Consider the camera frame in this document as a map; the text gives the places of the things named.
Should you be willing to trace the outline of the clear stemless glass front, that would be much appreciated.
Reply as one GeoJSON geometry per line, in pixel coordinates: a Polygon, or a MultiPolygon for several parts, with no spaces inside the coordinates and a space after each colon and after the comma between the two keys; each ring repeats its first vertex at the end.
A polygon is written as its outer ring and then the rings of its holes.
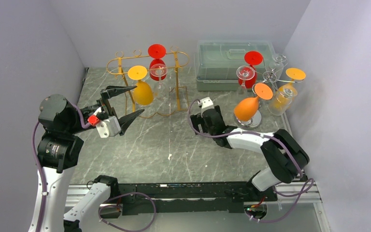
{"type": "Polygon", "coordinates": [[[274,54],[272,56],[272,60],[268,64],[267,71],[273,73],[276,79],[279,79],[287,63],[288,63],[287,56],[283,54],[274,54]]]}

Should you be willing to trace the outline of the tall clear flute glass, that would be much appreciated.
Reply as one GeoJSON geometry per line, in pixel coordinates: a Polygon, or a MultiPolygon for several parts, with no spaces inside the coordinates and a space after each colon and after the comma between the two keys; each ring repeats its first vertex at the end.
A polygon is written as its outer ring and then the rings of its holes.
{"type": "Polygon", "coordinates": [[[236,70],[239,87],[237,89],[237,96],[239,98],[246,98],[248,90],[256,83],[257,73],[251,66],[240,66],[236,70]]]}

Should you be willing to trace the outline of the red goblet back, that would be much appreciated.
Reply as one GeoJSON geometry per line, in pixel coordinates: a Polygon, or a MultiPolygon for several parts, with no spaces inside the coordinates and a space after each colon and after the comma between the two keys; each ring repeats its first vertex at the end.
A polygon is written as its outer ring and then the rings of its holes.
{"type": "Polygon", "coordinates": [[[154,65],[165,65],[165,62],[162,58],[166,55],[166,48],[161,44],[153,44],[148,48],[148,55],[153,58],[149,68],[152,68],[154,65]]]}

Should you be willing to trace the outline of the orange goblet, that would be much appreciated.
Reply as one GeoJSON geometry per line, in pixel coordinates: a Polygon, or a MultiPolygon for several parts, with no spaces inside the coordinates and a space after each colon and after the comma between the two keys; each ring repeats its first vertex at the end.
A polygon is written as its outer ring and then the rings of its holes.
{"type": "Polygon", "coordinates": [[[256,83],[252,87],[254,97],[241,100],[234,108],[234,116],[239,121],[251,120],[259,108],[260,100],[270,100],[273,90],[265,83],[256,83]]]}

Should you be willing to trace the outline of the yellow goblet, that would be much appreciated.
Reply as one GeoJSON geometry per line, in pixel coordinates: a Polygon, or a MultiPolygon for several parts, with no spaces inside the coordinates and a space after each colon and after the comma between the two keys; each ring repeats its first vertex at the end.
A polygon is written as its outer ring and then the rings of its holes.
{"type": "Polygon", "coordinates": [[[147,76],[148,70],[141,65],[133,66],[128,71],[130,79],[137,81],[136,88],[133,89],[133,97],[139,105],[149,105],[154,100],[153,92],[148,83],[143,81],[147,76]]]}
{"type": "Polygon", "coordinates": [[[298,95],[298,91],[295,89],[294,84],[303,82],[306,78],[306,73],[298,68],[288,68],[285,73],[290,79],[287,81],[281,80],[283,85],[278,87],[278,91],[283,92],[284,89],[290,89],[292,91],[292,99],[294,100],[298,95]]]}

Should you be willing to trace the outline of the clear ribbed wine glass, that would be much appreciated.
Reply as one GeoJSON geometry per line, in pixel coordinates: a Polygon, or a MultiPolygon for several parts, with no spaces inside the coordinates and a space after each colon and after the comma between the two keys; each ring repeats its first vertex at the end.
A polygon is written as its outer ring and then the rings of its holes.
{"type": "Polygon", "coordinates": [[[275,116],[281,116],[293,102],[295,91],[291,88],[283,88],[275,93],[270,103],[268,110],[275,116]]]}

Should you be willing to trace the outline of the red goblet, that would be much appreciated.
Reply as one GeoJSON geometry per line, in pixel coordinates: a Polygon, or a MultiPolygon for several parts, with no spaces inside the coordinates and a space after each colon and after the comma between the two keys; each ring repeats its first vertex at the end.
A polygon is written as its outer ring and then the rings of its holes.
{"type": "Polygon", "coordinates": [[[153,44],[148,48],[148,55],[153,58],[149,68],[152,68],[154,65],[165,65],[165,62],[162,58],[166,55],[166,48],[161,44],[153,44]]]}
{"type": "Polygon", "coordinates": [[[249,51],[244,55],[247,65],[240,66],[236,75],[241,87],[251,88],[257,82],[258,72],[255,66],[260,65],[264,58],[258,51],[249,51]]]}

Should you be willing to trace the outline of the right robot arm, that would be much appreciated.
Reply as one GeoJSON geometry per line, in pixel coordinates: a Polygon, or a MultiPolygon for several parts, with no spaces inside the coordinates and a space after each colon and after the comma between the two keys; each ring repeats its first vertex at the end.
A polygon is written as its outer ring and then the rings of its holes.
{"type": "Polygon", "coordinates": [[[187,116],[196,135],[211,138],[219,147],[238,148],[264,156],[268,167],[254,174],[247,183],[247,195],[253,201],[260,200],[272,186],[289,184],[301,176],[310,161],[308,154],[285,129],[259,133],[228,126],[219,106],[195,115],[188,113],[187,116]]]}

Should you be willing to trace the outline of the gold wire glass rack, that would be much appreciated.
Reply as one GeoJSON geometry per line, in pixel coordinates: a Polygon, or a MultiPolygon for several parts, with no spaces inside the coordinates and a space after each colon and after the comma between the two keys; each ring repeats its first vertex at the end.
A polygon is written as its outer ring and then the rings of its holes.
{"type": "MultiPolygon", "coordinates": [[[[148,74],[143,81],[148,83],[152,89],[156,83],[150,76],[149,65],[152,60],[153,58],[148,55],[148,51],[143,54],[141,50],[134,50],[131,56],[126,56],[124,52],[118,51],[115,58],[106,64],[106,71],[113,75],[115,79],[122,80],[124,85],[134,84],[136,86],[137,81],[129,78],[128,71],[133,66],[144,66],[148,70],[148,74]]],[[[170,47],[166,49],[166,55],[162,60],[167,68],[166,77],[163,79],[169,90],[167,101],[162,102],[154,98],[149,105],[139,105],[135,102],[132,94],[133,90],[131,90],[126,94],[125,114],[138,109],[146,109],[149,114],[145,115],[144,118],[149,119],[154,116],[169,117],[187,110],[189,106],[188,92],[187,87],[180,83],[180,72],[189,64],[190,57],[187,53],[180,51],[178,47],[170,47]]]]}

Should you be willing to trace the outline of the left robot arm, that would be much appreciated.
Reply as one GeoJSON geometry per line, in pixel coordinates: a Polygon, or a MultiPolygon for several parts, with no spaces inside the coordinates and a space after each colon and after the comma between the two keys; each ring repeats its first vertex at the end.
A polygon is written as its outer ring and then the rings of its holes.
{"type": "Polygon", "coordinates": [[[78,133],[96,129],[101,138],[124,135],[142,111],[118,117],[109,100],[131,90],[130,86],[107,86],[100,91],[96,104],[82,109],[60,94],[42,100],[38,125],[43,126],[44,134],[40,142],[32,143],[38,189],[31,232],[81,232],[88,227],[90,217],[99,213],[101,204],[121,197],[117,178],[100,175],[71,210],[65,209],[84,144],[78,133]]]}

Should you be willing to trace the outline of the silver wire glass rack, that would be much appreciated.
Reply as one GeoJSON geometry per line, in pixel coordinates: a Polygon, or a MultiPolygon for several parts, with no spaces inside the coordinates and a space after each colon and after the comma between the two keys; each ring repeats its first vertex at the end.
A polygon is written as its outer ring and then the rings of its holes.
{"type": "MultiPolygon", "coordinates": [[[[283,82],[281,82],[281,80],[282,81],[287,81],[290,78],[287,77],[287,75],[285,73],[285,71],[286,71],[286,68],[285,67],[284,67],[284,70],[282,72],[282,75],[281,75],[281,77],[279,79],[276,79],[275,75],[273,73],[267,71],[267,69],[266,69],[266,71],[264,73],[259,73],[258,72],[257,82],[256,83],[265,83],[265,84],[267,84],[273,90],[273,96],[274,96],[275,93],[278,91],[278,87],[280,87],[281,85],[283,85],[283,82]]],[[[254,97],[254,96],[255,96],[255,94],[253,93],[252,88],[249,89],[248,90],[248,96],[247,97],[254,97]]],[[[242,99],[242,98],[239,98],[237,96],[236,99],[237,99],[237,104],[238,104],[244,98],[242,99]]],[[[253,130],[253,129],[259,127],[259,125],[262,122],[262,114],[261,114],[261,112],[259,110],[260,107],[261,107],[261,103],[263,101],[269,101],[270,102],[271,99],[270,100],[260,100],[258,111],[254,115],[254,117],[251,120],[249,120],[249,121],[239,121],[233,115],[233,119],[236,122],[237,126],[239,128],[245,129],[245,130],[253,130]]]]}

